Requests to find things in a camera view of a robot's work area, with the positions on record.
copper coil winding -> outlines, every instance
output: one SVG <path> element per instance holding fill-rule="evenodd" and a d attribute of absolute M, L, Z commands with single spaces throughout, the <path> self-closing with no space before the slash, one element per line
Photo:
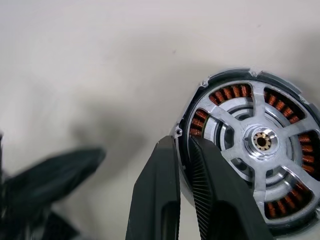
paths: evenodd
<path fill-rule="evenodd" d="M 275 108 L 281 112 L 281 110 L 284 108 L 285 103 L 281 100 L 278 101 L 278 103 L 275 105 Z"/>
<path fill-rule="evenodd" d="M 193 135 L 193 136 L 201 136 L 202 135 L 202 132 L 198 129 L 195 129 L 195 128 L 190 128 L 190 135 Z"/>
<path fill-rule="evenodd" d="M 225 98 L 220 91 L 216 91 L 214 95 L 216 96 L 216 98 L 220 103 L 223 103 L 225 101 Z"/>
<path fill-rule="evenodd" d="M 191 124 L 193 124 L 193 125 L 195 125 L 195 126 L 197 126 L 199 128 L 203 128 L 205 123 L 203 121 L 199 120 L 199 119 L 194 118 L 194 119 L 192 119 Z"/>
<path fill-rule="evenodd" d="M 271 105 L 271 106 L 273 106 L 276 101 L 277 101 L 276 96 L 270 94 L 270 98 L 269 98 L 268 104 Z"/>
<path fill-rule="evenodd" d="M 310 143 L 311 139 L 307 134 L 303 134 L 299 136 L 300 143 Z"/>
<path fill-rule="evenodd" d="M 291 114 L 293 114 L 294 113 L 294 111 L 292 111 L 292 109 L 290 108 L 290 107 L 286 107 L 286 109 L 284 110 L 284 112 L 283 112 L 283 115 L 287 118 L 287 117 L 289 117 Z"/>
<path fill-rule="evenodd" d="M 305 186 L 303 186 L 300 182 L 298 182 L 298 183 L 296 184 L 296 186 L 297 186 L 301 191 L 306 191 Z"/>
<path fill-rule="evenodd" d="M 283 205 L 283 203 L 281 202 L 281 200 L 279 200 L 279 201 L 277 201 L 277 204 L 278 204 L 278 207 L 279 207 L 279 209 L 280 209 L 280 211 L 281 211 L 281 213 L 284 215 L 284 214 L 286 214 L 286 208 L 285 208 L 285 206 Z"/>
<path fill-rule="evenodd" d="M 312 153 L 314 148 L 311 145 L 301 145 L 302 151 L 306 153 Z"/>
<path fill-rule="evenodd" d="M 209 99 L 210 99 L 210 101 L 213 102 L 215 105 L 218 105 L 218 102 L 217 102 L 217 100 L 215 99 L 214 96 L 210 95 L 210 96 L 209 96 Z"/>
<path fill-rule="evenodd" d="M 276 209 L 274 208 L 273 204 L 271 202 L 269 202 L 267 204 L 267 206 L 268 206 L 268 209 L 269 209 L 270 216 L 272 218 L 276 217 Z"/>
<path fill-rule="evenodd" d="M 310 155 L 303 155 L 302 160 L 306 163 L 313 164 L 315 162 L 315 157 Z"/>
<path fill-rule="evenodd" d="M 248 93 L 248 86 L 246 85 L 241 85 L 241 93 L 242 93 L 242 97 L 248 97 L 249 93 Z"/>
<path fill-rule="evenodd" d="M 292 189 L 291 193 L 296 199 L 298 199 L 299 202 L 302 201 L 302 196 L 295 189 Z"/>
<path fill-rule="evenodd" d="M 297 116 L 293 116 L 292 118 L 290 118 L 289 122 L 291 124 L 295 124 L 296 122 L 299 122 L 300 119 Z"/>
<path fill-rule="evenodd" d="M 292 209 L 295 209 L 296 208 L 296 205 L 295 203 L 292 201 L 292 199 L 287 195 L 284 197 L 286 203 L 292 208 Z"/>
<path fill-rule="evenodd" d="M 240 89 L 237 86 L 232 86 L 232 90 L 233 90 L 234 96 L 236 98 L 239 98 L 240 97 Z"/>
<path fill-rule="evenodd" d="M 203 120 L 206 120 L 207 117 L 208 117 L 208 114 L 205 113 L 204 111 L 201 111 L 201 110 L 197 110 L 197 111 L 195 112 L 195 115 L 196 115 L 197 117 L 203 119 Z"/>
<path fill-rule="evenodd" d="M 233 97 L 232 97 L 232 94 L 231 94 L 231 91 L 230 91 L 228 88 L 224 88 L 224 89 L 223 89 L 223 92 L 224 92 L 224 94 L 225 94 L 225 96 L 226 96 L 226 98 L 227 98 L 228 100 L 233 98 Z"/>
<path fill-rule="evenodd" d="M 302 168 L 309 174 L 313 174 L 315 171 L 315 168 L 313 166 L 309 166 L 309 165 L 302 164 Z"/>

blurry black object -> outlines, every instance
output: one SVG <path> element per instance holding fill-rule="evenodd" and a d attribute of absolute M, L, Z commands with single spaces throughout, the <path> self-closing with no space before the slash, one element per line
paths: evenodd
<path fill-rule="evenodd" d="M 74 239 L 79 233 L 51 212 L 51 204 L 92 175 L 105 156 L 101 148 L 75 150 L 5 180 L 1 185 L 0 240 Z"/>
<path fill-rule="evenodd" d="M 189 142 L 201 240 L 272 240 L 243 179 L 211 141 Z M 132 195 L 126 240 L 178 240 L 180 182 L 172 136 L 155 146 Z"/>

white wall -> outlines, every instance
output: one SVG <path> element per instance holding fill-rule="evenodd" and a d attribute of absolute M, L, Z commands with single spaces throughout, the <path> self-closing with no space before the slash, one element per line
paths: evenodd
<path fill-rule="evenodd" d="M 100 143 L 63 206 L 93 238 L 125 239 L 133 185 L 198 82 L 232 67 L 291 79 L 320 102 L 317 0 L 0 0 L 0 128 L 14 174 Z M 199 239 L 182 198 L 181 239 Z"/>

mounting hole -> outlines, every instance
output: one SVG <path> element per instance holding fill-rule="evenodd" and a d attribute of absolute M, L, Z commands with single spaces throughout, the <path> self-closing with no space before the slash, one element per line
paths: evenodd
<path fill-rule="evenodd" d="M 224 141 L 231 148 L 234 145 L 234 130 L 232 128 L 227 128 L 225 130 Z"/>
<path fill-rule="evenodd" d="M 244 171 L 247 169 L 247 165 L 241 162 L 239 165 L 236 166 L 239 170 Z"/>
<path fill-rule="evenodd" d="M 268 178 L 268 177 L 271 177 L 273 174 L 274 174 L 274 170 L 271 169 L 271 170 L 266 171 L 265 176 Z"/>
<path fill-rule="evenodd" d="M 238 120 L 239 120 L 239 121 L 243 121 L 243 120 L 248 119 L 248 118 L 250 118 L 250 117 L 252 117 L 252 116 L 249 115 L 249 114 L 243 114 L 243 115 L 241 115 L 241 116 L 238 117 Z"/>
<path fill-rule="evenodd" d="M 260 147 L 264 147 L 265 145 L 267 145 L 267 141 L 263 137 L 258 137 L 256 142 Z"/>

ribbed rubber pad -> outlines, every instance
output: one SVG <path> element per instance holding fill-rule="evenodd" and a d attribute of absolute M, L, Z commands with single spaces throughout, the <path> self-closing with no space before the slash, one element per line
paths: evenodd
<path fill-rule="evenodd" d="M 213 193 L 208 181 L 208 171 L 204 165 L 204 158 L 197 145 L 192 144 L 190 149 L 192 154 L 192 190 L 194 204 L 198 218 L 201 240 L 208 237 L 210 215 L 212 212 Z"/>

